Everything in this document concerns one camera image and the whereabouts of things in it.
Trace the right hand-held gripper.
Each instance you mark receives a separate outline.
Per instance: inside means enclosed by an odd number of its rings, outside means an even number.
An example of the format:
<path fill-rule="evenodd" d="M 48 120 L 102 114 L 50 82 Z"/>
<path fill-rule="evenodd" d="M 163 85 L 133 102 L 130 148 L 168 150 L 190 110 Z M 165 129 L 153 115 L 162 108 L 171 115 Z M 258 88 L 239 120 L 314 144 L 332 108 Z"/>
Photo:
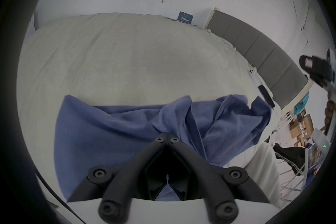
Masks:
<path fill-rule="evenodd" d="M 334 103 L 332 117 L 330 119 L 329 128 L 326 133 L 315 128 L 313 131 L 313 142 L 321 152 L 321 156 L 327 156 L 331 144 L 334 140 L 334 131 L 336 125 L 336 88 L 335 88 L 335 71 L 327 60 L 316 56 L 301 55 L 299 58 L 300 67 L 309 74 L 309 78 L 317 83 L 320 87 L 324 87 L 327 92 L 331 93 L 330 100 Z"/>

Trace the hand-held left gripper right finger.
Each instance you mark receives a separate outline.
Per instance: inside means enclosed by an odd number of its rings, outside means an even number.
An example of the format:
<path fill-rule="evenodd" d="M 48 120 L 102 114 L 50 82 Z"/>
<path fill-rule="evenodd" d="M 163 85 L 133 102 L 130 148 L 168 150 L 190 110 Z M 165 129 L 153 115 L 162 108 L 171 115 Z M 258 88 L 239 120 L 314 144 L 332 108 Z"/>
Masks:
<path fill-rule="evenodd" d="M 243 168 L 212 165 L 172 134 L 167 135 L 167 146 L 168 185 L 181 201 L 202 198 L 211 223 L 232 223 L 240 212 L 236 198 L 270 203 Z"/>

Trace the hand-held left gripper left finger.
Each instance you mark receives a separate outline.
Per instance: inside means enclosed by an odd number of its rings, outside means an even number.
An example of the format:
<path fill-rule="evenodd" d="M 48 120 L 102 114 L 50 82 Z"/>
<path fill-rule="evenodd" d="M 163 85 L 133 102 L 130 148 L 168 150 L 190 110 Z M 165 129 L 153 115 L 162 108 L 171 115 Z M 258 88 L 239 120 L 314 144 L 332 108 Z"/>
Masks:
<path fill-rule="evenodd" d="M 126 223 L 133 198 L 154 201 L 167 185 L 168 138 L 169 133 L 161 133 L 125 164 L 92 167 L 68 202 L 101 198 L 99 217 L 109 224 Z"/>

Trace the person's right hand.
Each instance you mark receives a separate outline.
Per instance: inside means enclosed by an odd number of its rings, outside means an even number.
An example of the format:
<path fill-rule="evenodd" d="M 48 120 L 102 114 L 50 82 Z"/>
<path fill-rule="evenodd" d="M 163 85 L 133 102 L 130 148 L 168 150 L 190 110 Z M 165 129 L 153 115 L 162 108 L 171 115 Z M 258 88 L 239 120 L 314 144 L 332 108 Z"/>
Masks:
<path fill-rule="evenodd" d="M 334 102 L 332 100 L 328 100 L 325 108 L 325 134 L 329 130 L 334 111 L 335 111 Z"/>

